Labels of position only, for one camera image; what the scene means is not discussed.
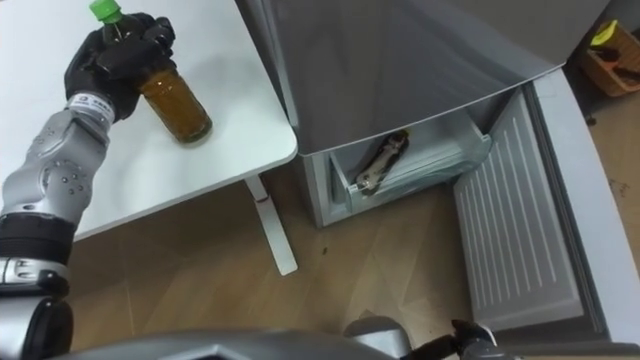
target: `plastic bottle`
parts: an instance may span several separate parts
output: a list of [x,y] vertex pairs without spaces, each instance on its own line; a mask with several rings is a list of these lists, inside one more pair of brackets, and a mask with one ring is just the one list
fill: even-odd
[[[95,0],[91,11],[104,23],[105,44],[115,45],[129,36],[142,37],[146,28],[136,17],[124,15],[114,0]],[[166,128],[181,143],[203,138],[212,128],[206,111],[178,74],[176,65],[168,58],[156,62],[135,85],[162,120]]]

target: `wooden floor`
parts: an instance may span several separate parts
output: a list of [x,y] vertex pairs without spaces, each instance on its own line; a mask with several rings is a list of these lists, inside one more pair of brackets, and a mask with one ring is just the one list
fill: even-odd
[[[594,140],[640,263],[640,94],[597,114]],[[300,269],[281,277],[236,184],[76,244],[74,349],[187,328],[340,333],[371,311],[420,344],[469,319],[455,205],[445,186],[317,230],[289,167],[267,185]]]

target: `gray refrigerator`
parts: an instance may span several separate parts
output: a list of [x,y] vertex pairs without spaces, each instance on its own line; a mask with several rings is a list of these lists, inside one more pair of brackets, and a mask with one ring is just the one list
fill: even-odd
[[[606,0],[250,5],[319,227],[449,182],[473,318],[502,346],[640,353],[638,271],[560,69]],[[409,147],[364,193],[354,177],[399,128]]]
[[562,65],[608,0],[243,0],[299,152],[488,98]]

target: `refrigerator door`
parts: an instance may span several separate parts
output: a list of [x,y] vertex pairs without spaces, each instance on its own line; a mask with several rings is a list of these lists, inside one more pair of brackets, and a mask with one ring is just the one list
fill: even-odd
[[303,155],[451,111],[567,59],[608,0],[239,0]]
[[519,354],[640,351],[640,280],[561,70],[523,87],[454,186],[476,321]]

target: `table surface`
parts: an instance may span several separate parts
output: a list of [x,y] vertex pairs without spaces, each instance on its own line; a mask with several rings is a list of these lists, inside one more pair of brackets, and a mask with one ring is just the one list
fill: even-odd
[[[297,151],[233,0],[118,2],[124,12],[170,18],[174,60],[213,120],[213,132],[198,146],[181,146],[141,99],[135,113],[111,129],[76,240],[256,175]],[[97,27],[88,1],[0,3],[0,179],[22,164],[33,137],[64,106],[64,70]]]

